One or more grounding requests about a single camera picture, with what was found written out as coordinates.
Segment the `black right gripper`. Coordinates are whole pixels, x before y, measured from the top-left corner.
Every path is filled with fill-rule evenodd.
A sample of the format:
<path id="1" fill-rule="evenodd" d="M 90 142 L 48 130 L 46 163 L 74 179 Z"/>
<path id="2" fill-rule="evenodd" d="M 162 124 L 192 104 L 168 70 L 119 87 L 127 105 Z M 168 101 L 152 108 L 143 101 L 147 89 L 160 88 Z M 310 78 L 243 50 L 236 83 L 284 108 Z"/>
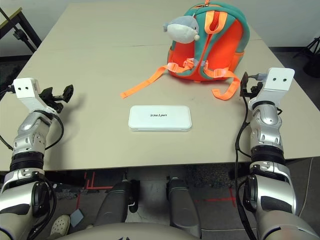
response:
<path id="1" fill-rule="evenodd" d="M 258 83 L 257 85 L 252 86 L 251 89 L 250 89 L 250 92 L 247 92 L 248 80 L 249 80 L 249 75 L 245 71 L 243 76 L 242 76 L 241 82 L 240 82 L 240 96 L 241 97 L 248 97 L 250 99 L 253 99 L 258 95 L 258 93 L 260 92 L 260 90 L 263 87 L 263 84 L 262 83 Z"/>

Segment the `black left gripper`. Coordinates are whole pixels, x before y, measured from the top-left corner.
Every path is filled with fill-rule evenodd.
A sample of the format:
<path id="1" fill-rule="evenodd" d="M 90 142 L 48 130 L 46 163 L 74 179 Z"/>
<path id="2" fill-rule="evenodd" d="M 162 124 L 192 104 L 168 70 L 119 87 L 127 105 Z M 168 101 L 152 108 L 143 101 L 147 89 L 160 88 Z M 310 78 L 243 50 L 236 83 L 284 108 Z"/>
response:
<path id="1" fill-rule="evenodd" d="M 62 95 L 53 96 L 53 87 L 45 88 L 41 92 L 41 99 L 46 99 L 46 104 L 54 109 L 57 113 L 61 113 L 64 105 L 61 101 L 68 103 L 73 96 L 74 93 L 74 86 L 68 85 L 65 87 Z"/>

